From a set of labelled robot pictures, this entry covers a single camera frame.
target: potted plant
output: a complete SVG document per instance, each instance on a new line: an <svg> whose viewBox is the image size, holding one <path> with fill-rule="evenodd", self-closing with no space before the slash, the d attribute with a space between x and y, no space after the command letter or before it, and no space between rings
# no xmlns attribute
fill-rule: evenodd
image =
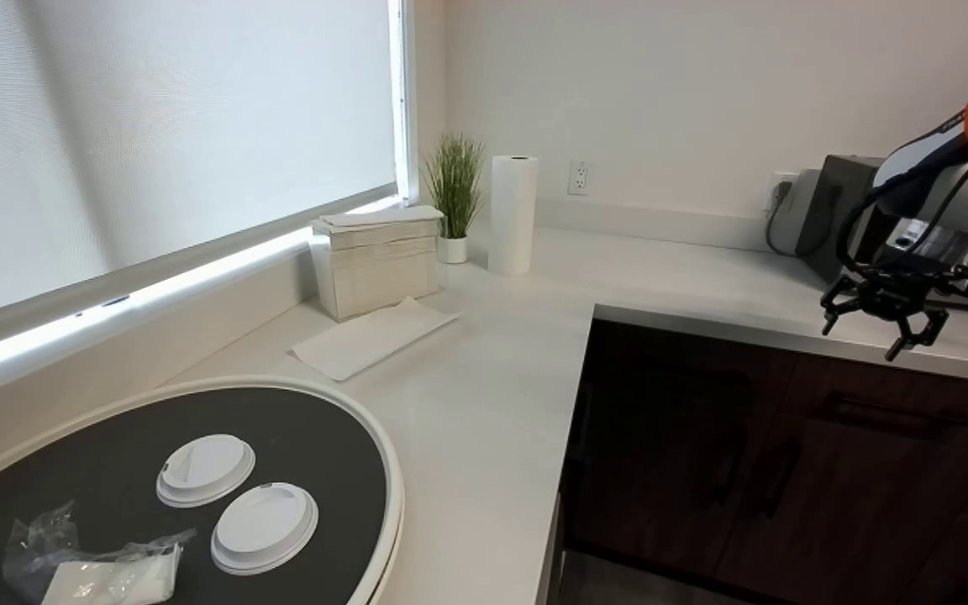
<svg viewBox="0 0 968 605"><path fill-rule="evenodd" d="M439 222L439 258L465 263L468 258L468 228L478 211L478 170L480 170L480 143L471 137L443 137L436 158L428 168L428 184L443 211Z"/></svg>

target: white box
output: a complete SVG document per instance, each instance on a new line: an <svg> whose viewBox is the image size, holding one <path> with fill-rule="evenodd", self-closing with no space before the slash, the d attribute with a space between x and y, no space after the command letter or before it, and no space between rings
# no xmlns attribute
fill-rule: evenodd
<svg viewBox="0 0 968 605"><path fill-rule="evenodd" d="M320 217L308 244L320 305L331 320L348 320L433 293L439 287L436 234L439 211L429 204Z"/></svg>

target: small plant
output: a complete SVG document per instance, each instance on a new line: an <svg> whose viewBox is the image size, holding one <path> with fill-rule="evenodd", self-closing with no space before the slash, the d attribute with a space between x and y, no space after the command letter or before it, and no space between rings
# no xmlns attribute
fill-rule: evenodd
<svg viewBox="0 0 968 605"><path fill-rule="evenodd" d="M443 237L465 237L478 211L480 143L471 137L443 137L433 163L428 163L429 196L443 211Z"/></svg>

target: window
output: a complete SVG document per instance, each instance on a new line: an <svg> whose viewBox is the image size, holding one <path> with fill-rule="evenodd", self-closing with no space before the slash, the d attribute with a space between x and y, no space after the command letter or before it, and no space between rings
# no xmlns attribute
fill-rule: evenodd
<svg viewBox="0 0 968 605"><path fill-rule="evenodd" d="M0 336L407 181L399 0L0 0Z"/></svg>

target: plant pot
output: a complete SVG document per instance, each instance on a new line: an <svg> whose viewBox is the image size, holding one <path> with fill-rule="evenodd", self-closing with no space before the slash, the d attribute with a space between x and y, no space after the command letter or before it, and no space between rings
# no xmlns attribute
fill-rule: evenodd
<svg viewBox="0 0 968 605"><path fill-rule="evenodd" d="M468 237L439 237L439 258L461 267L468 258Z"/></svg>

